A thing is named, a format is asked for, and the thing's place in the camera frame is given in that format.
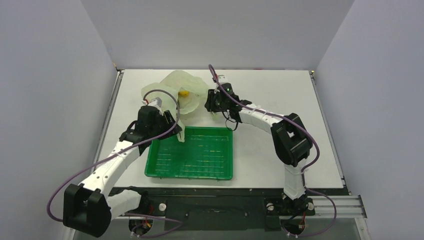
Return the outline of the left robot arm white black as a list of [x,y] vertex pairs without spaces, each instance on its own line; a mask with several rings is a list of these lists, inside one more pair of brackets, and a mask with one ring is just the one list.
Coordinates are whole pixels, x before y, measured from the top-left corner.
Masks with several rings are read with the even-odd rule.
[[172,116],[153,105],[142,106],[137,119],[120,135],[109,156],[99,162],[91,175],[79,184],[70,184],[64,191],[64,226],[93,237],[102,236],[111,221],[132,210],[143,215],[149,201],[133,190],[109,196],[127,168],[138,159],[154,140],[163,140],[182,131],[180,114]]

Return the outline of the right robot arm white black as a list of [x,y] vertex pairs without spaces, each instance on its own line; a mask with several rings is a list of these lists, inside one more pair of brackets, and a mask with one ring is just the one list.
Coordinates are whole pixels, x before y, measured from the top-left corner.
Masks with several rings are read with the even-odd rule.
[[308,198],[302,171],[313,142],[304,132],[297,114],[275,114],[249,100],[240,100],[229,83],[209,89],[204,107],[211,113],[228,113],[237,124],[249,124],[269,133],[275,153],[284,164],[282,210],[288,216],[314,214],[315,207]]

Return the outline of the translucent pale green plastic bag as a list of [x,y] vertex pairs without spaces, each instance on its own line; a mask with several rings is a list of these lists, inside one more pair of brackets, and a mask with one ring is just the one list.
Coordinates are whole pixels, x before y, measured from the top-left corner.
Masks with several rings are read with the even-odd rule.
[[[141,89],[143,99],[161,98],[162,111],[170,111],[173,118],[195,111],[202,99],[207,97],[209,86],[198,76],[183,70],[174,70],[162,81],[151,83]],[[189,91],[188,97],[179,97],[178,92]]]

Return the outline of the yellow fake fruit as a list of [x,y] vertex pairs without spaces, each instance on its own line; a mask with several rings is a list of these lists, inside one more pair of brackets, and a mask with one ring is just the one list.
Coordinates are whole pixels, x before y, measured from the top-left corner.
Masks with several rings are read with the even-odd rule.
[[183,91],[179,91],[178,92],[178,96],[180,97],[180,98],[186,98],[186,97],[188,97],[190,95],[190,92],[189,91],[186,91],[186,90],[183,90]]

